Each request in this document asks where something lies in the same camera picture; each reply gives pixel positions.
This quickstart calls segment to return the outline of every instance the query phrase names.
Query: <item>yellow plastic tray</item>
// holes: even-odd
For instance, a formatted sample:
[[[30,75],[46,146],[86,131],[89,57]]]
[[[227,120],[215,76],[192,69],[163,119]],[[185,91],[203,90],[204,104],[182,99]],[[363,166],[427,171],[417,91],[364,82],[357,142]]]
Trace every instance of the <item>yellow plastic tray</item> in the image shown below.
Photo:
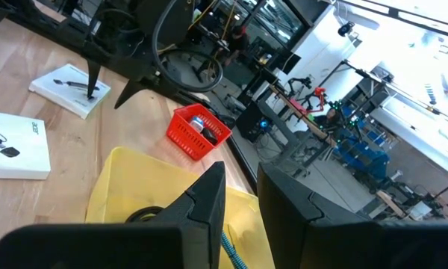
[[[118,147],[105,162],[91,193],[87,223],[122,223],[140,208],[167,207],[199,175]],[[274,268],[257,197],[226,188],[224,231],[248,268]],[[220,268],[232,269],[221,247]]]

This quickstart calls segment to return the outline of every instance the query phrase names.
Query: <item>red plastic basket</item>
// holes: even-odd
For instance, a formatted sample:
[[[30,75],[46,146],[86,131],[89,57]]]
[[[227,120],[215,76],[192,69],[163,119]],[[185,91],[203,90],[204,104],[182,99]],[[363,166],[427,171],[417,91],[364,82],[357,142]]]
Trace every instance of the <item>red plastic basket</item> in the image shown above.
[[[216,135],[216,146],[189,124],[194,116],[201,118],[204,121],[205,128],[212,130]],[[201,104],[175,109],[166,133],[174,143],[195,161],[202,159],[212,149],[216,149],[231,134],[232,131]]]

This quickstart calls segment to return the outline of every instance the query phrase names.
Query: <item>gray floor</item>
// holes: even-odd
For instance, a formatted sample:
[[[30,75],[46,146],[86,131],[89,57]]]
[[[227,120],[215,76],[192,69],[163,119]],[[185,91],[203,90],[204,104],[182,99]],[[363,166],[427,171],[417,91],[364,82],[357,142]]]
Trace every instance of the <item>gray floor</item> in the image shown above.
[[[189,63],[183,59],[185,58],[172,59],[172,63],[182,72],[183,82],[192,85],[203,85],[197,81],[190,68],[190,64],[198,66],[199,62],[193,60]],[[227,94],[237,97],[240,92],[241,89],[239,87],[224,78],[220,85],[205,95],[221,114],[230,114],[224,107],[222,101]],[[232,131],[233,137],[240,147],[240,151],[246,156],[249,165],[256,174],[259,162],[270,161],[280,152],[272,139],[268,139],[268,137],[262,137],[261,141],[252,144],[240,136],[237,128],[234,128]],[[281,169],[284,172],[288,172],[293,168],[285,164],[282,165]],[[352,174],[336,160],[315,161],[311,165],[310,171],[309,176],[300,176],[296,180],[350,211],[357,212],[375,197],[369,194],[368,190],[357,182]]]

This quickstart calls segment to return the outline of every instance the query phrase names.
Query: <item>yellow bin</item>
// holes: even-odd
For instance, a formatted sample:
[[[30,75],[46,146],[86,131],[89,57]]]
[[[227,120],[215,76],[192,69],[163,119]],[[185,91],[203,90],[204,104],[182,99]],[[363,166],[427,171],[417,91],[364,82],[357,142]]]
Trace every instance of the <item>yellow bin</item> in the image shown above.
[[[91,193],[87,223],[123,223],[138,209],[167,207],[200,175],[118,147],[106,160]],[[227,187],[224,231],[248,268],[274,268],[257,197]],[[220,268],[232,269],[221,247]]]

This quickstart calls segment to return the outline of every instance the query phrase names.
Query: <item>white box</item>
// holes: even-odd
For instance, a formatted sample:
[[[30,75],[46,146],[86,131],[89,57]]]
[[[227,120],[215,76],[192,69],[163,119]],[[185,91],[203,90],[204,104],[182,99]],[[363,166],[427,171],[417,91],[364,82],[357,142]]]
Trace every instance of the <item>white box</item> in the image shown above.
[[[30,91],[86,119],[91,111],[110,93],[110,87],[96,82],[93,98],[87,98],[88,74],[67,64],[31,82]]]
[[[0,113],[0,179],[46,179],[50,170],[45,123]]]

